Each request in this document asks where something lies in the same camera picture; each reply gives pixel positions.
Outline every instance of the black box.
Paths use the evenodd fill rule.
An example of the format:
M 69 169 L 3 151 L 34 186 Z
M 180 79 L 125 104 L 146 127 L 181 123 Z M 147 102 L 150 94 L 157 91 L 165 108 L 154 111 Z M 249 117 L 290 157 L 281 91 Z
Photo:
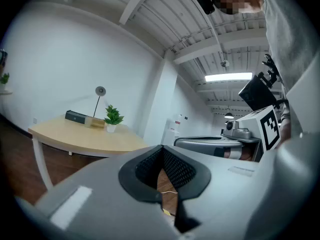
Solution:
M 77 112 L 74 112 L 72 110 L 68 110 L 65 113 L 65 119 L 80 123 L 80 124 L 85 124 L 86 121 L 86 115 L 85 114 L 80 114 Z

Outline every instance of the green plant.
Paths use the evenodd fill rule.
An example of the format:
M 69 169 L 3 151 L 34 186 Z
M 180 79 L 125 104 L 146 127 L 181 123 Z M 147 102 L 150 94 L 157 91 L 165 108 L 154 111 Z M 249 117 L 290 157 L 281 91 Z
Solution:
M 8 83 L 9 77 L 10 77 L 9 73 L 8 74 L 4 74 L 0 79 L 0 83 L 5 85 L 6 83 Z
M 119 111 L 112 105 L 106 108 L 106 116 L 108 118 L 105 118 L 104 121 L 109 125 L 118 125 L 124 120 L 124 116 L 120 116 Z

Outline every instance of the white pot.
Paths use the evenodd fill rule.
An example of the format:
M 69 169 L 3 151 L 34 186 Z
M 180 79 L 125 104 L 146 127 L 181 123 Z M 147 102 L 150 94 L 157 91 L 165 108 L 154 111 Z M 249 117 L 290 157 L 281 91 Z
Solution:
M 115 132 L 116 127 L 117 127 L 117 125 L 107 124 L 107 126 L 106 126 L 106 131 L 107 131 L 108 133 L 111 133 L 111 134 L 112 134 L 112 133 Z
M 6 89 L 6 85 L 3 83 L 0 83 L 0 92 L 3 92 Z

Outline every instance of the ceiling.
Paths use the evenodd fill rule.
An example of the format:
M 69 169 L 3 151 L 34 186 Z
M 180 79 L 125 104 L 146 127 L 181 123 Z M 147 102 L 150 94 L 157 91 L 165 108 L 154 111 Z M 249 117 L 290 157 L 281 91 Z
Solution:
M 246 82 L 206 83 L 206 75 L 246 71 L 266 74 L 269 69 L 262 64 L 269 53 L 263 12 L 226 15 L 216 10 L 206 15 L 197 0 L 34 1 L 90 10 L 126 29 L 160 56 L 171 49 L 176 54 L 175 62 L 213 113 L 223 114 L 229 106 L 235 115 L 243 116 L 251 109 L 238 95 Z M 223 59 L 229 66 L 221 66 Z M 274 91 L 279 98 L 279 82 Z

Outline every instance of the person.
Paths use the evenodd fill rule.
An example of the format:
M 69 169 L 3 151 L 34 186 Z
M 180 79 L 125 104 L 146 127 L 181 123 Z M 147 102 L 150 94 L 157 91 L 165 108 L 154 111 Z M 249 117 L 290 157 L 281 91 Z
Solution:
M 295 0 L 212 0 L 225 14 L 258 13 L 266 20 L 266 37 L 283 83 L 283 97 L 308 68 L 320 48 L 319 35 Z M 289 104 L 283 106 L 281 143 L 298 136 L 302 128 Z

